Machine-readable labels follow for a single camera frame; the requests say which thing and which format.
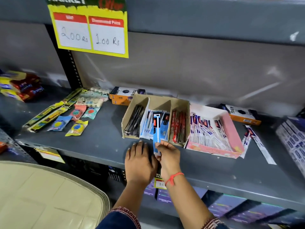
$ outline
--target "store shelf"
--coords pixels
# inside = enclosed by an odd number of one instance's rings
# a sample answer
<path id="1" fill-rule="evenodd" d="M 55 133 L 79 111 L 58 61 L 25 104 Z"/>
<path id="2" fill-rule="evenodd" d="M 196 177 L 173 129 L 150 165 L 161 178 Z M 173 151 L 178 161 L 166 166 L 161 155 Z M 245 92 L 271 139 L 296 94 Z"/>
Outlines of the store shelf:
<path id="1" fill-rule="evenodd" d="M 0 101 L 6 101 L 10 110 L 6 116 L 10 119 L 20 120 L 20 110 L 27 109 L 28 119 L 22 118 L 25 123 L 46 105 L 62 98 L 63 91 L 54 89 L 52 100 L 47 95 L 45 99 L 31 104 L 13 99 L 8 101 L 4 96 L 0 96 Z M 73 125 L 70 122 L 62 132 L 47 132 L 46 129 L 38 133 L 21 131 L 15 139 L 21 145 L 48 146 L 67 156 L 123 169 L 125 151 L 135 141 L 122 138 L 121 120 L 126 109 L 126 106 L 113 105 L 110 101 L 104 103 L 96 118 L 89 120 L 81 136 L 65 137 Z M 243 137 L 245 129 L 242 123 L 235 122 L 235 126 L 240 137 Z M 254 127 L 254 130 L 278 165 L 269 165 L 253 141 L 245 159 L 218 157 L 180 148 L 181 169 L 185 176 L 193 186 L 305 212 L 305 181 L 302 174 L 270 127 L 261 125 Z"/>
<path id="2" fill-rule="evenodd" d="M 113 202 L 117 201 L 124 190 L 122 183 L 108 178 L 104 185 L 103 191 Z M 154 197 L 143 195 L 141 208 L 139 211 L 139 221 L 156 226 L 158 228 L 183 228 L 179 215 L 172 204 L 157 201 Z M 243 224 L 234 220 L 221 218 L 221 220 L 229 227 L 234 229 L 267 229 L 269 227 L 254 224 Z"/>
<path id="3" fill-rule="evenodd" d="M 305 44 L 302 0 L 126 0 L 126 5 L 132 32 Z M 51 24 L 45 0 L 5 0 L 0 19 Z"/>

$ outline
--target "red header label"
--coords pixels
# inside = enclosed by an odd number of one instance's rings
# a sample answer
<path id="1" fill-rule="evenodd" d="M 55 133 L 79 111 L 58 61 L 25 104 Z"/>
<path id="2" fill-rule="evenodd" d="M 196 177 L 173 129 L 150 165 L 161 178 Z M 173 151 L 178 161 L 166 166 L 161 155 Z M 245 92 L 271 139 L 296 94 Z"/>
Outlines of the red header label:
<path id="1" fill-rule="evenodd" d="M 89 23 L 90 24 L 103 25 L 103 26 L 124 27 L 124 20 L 123 19 L 100 18 L 100 17 L 89 16 Z"/>
<path id="2" fill-rule="evenodd" d="M 76 22 L 76 23 L 87 23 L 87 18 L 85 15 L 78 14 L 64 14 L 64 13 L 53 13 L 55 20 Z"/>

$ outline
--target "red packet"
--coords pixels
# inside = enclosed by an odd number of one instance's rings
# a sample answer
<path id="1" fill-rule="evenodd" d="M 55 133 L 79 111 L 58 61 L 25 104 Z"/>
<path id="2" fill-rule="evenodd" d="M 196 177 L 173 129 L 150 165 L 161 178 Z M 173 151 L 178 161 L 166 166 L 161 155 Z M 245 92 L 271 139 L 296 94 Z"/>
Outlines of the red packet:
<path id="1" fill-rule="evenodd" d="M 74 104 L 74 110 L 70 113 L 70 116 L 72 116 L 72 120 L 78 121 L 79 118 L 84 114 L 86 109 L 86 105 Z"/>

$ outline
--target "orange box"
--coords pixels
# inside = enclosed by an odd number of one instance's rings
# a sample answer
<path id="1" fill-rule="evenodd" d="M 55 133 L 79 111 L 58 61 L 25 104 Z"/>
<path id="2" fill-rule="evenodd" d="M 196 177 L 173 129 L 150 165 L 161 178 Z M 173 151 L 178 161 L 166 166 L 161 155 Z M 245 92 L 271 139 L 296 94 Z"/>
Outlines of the orange box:
<path id="1" fill-rule="evenodd" d="M 257 111 L 255 110 L 234 107 L 227 104 L 220 104 L 219 108 L 226 110 L 233 121 L 238 121 L 249 125 L 261 124 L 261 120 L 259 120 Z"/>
<path id="2" fill-rule="evenodd" d="M 115 87 L 109 93 L 109 97 L 112 104 L 128 106 L 136 93 L 144 95 L 146 92 L 144 89 Z"/>

